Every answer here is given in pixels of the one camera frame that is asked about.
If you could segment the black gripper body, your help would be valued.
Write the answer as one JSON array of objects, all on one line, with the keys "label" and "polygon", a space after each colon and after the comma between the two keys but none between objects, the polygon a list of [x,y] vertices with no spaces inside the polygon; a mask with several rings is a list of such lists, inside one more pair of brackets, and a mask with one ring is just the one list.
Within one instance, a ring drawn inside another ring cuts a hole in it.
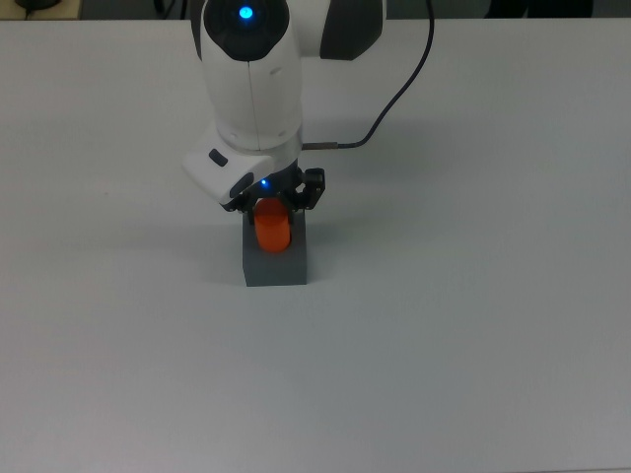
[{"label": "black gripper body", "polygon": [[285,195],[290,200],[296,200],[299,188],[304,184],[303,172],[298,161],[262,178],[248,189],[248,195],[255,199],[277,197]]}]

